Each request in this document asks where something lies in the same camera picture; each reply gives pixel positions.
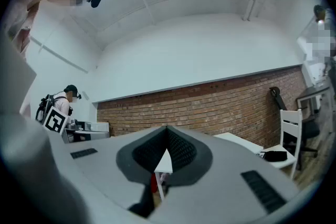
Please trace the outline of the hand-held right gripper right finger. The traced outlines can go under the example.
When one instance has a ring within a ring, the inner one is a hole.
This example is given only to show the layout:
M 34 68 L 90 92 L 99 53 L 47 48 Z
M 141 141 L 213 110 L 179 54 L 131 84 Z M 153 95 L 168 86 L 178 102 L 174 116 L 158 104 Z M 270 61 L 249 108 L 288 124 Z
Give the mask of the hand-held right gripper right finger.
M 170 187 L 148 220 L 153 224 L 246 224 L 267 216 L 242 173 L 255 170 L 288 202 L 299 189 L 281 170 L 245 147 L 197 131 L 175 127 L 204 143 L 213 161 L 207 173 L 191 186 Z

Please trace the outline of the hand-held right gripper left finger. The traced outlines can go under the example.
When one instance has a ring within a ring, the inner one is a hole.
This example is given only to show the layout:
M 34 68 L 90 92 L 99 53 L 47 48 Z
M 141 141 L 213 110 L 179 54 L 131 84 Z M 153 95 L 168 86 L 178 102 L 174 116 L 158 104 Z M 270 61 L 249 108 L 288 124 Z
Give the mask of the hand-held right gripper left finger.
M 124 146 L 160 130 L 152 127 L 135 133 L 100 140 L 66 144 L 59 134 L 49 132 L 51 151 L 62 179 L 63 190 L 73 199 L 63 205 L 74 220 L 70 224 L 168 224 L 158 210 L 142 217 L 129 209 L 150 191 L 151 178 L 144 183 L 127 179 L 117 165 Z

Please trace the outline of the white desk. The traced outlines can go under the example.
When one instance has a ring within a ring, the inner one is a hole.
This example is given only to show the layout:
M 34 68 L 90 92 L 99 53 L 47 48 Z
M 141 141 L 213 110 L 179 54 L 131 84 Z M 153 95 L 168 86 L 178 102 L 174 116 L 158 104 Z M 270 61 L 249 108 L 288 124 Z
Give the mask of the white desk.
M 90 140 L 109 138 L 108 123 L 90 123 L 86 121 L 71 120 L 62 134 L 63 141 L 76 143 Z

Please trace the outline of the black flat case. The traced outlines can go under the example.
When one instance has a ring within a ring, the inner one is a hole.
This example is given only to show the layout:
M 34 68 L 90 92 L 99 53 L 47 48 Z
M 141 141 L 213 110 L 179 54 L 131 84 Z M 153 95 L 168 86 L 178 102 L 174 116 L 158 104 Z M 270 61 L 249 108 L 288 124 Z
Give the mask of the black flat case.
M 274 163 L 274 162 L 284 162 L 287 160 L 286 151 L 267 151 L 264 153 L 263 159 Z

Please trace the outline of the white wooden chair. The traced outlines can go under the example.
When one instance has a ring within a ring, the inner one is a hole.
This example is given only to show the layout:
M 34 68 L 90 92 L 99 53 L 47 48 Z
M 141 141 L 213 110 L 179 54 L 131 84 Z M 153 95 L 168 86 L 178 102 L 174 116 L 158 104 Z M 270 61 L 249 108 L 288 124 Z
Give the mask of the white wooden chair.
M 285 148 L 285 134 L 288 134 L 292 138 L 296 139 L 294 145 L 294 154 L 291 154 Z M 302 112 L 301 109 L 297 111 L 285 111 L 280 110 L 280 143 L 273 147 L 264 149 L 259 152 L 259 155 L 262 156 L 264 160 L 267 160 L 267 157 L 271 155 L 280 155 L 279 161 L 268 161 L 273 167 L 278 169 L 283 169 L 287 166 L 291 166 L 290 179 L 293 179 L 293 176 L 296 171 L 300 148 L 302 140 Z

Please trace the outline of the black office chair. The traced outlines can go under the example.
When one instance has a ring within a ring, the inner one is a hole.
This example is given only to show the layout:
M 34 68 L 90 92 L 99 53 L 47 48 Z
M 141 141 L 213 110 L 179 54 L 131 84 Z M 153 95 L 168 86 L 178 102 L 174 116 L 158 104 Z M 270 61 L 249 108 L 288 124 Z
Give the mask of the black office chair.
M 280 95 L 280 89 L 278 87 L 271 87 L 269 88 L 269 90 L 278 108 L 280 110 L 287 111 L 286 105 L 284 104 L 284 101 Z M 315 122 L 314 116 L 310 116 L 307 119 L 302 120 L 302 138 L 301 138 L 301 146 L 300 146 L 300 151 L 299 151 L 299 156 L 298 156 L 299 169 L 301 167 L 301 157 L 302 157 L 303 152 L 311 152 L 313 153 L 314 157 L 318 156 L 318 150 L 307 147 L 307 140 L 311 138 L 315 138 L 319 134 L 320 134 L 320 129 L 319 129 L 318 124 Z M 295 151 L 296 143 L 297 143 L 296 138 L 284 132 L 283 145 L 284 145 L 284 148 L 289 150 L 291 154 L 294 153 Z

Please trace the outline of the dark-topped desk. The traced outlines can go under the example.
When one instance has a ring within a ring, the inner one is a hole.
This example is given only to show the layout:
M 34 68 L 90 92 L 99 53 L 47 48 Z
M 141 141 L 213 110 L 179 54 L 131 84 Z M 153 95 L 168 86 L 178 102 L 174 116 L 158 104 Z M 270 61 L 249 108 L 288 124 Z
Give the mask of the dark-topped desk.
M 311 86 L 306 88 L 296 99 L 297 105 L 299 109 L 303 109 L 302 102 L 305 100 L 309 101 L 309 109 L 310 114 L 315 115 L 312 99 L 319 96 L 325 95 L 327 97 L 328 105 L 329 105 L 329 112 L 332 114 L 333 112 L 333 98 L 331 94 L 331 90 L 329 86 Z

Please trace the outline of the person's pink shirt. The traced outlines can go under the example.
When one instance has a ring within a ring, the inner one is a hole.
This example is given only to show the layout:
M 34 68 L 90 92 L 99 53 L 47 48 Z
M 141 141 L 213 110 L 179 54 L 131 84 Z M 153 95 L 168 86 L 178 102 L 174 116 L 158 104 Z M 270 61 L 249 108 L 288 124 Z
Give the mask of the person's pink shirt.
M 32 1 L 12 0 L 3 21 L 6 36 L 24 59 L 30 43 L 30 31 L 39 9 L 39 3 L 29 6 Z

